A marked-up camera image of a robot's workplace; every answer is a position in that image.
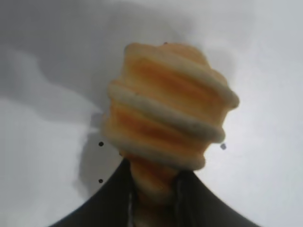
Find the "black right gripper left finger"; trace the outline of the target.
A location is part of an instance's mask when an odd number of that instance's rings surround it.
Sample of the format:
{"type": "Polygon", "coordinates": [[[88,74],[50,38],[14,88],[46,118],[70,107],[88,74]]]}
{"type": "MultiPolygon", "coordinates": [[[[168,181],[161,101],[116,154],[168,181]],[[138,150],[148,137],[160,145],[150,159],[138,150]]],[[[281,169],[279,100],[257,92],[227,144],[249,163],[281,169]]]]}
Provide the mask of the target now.
{"type": "Polygon", "coordinates": [[[106,183],[53,227],[134,227],[134,183],[130,163],[122,160],[106,183]]]}

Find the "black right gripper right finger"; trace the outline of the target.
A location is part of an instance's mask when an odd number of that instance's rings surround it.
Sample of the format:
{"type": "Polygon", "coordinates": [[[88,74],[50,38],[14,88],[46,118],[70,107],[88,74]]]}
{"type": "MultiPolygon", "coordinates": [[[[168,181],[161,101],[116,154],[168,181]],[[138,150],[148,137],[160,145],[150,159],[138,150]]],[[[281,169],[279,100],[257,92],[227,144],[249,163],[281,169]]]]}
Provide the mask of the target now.
{"type": "Polygon", "coordinates": [[[192,171],[181,171],[172,182],[168,206],[173,227],[257,227],[215,196],[192,171]]]}

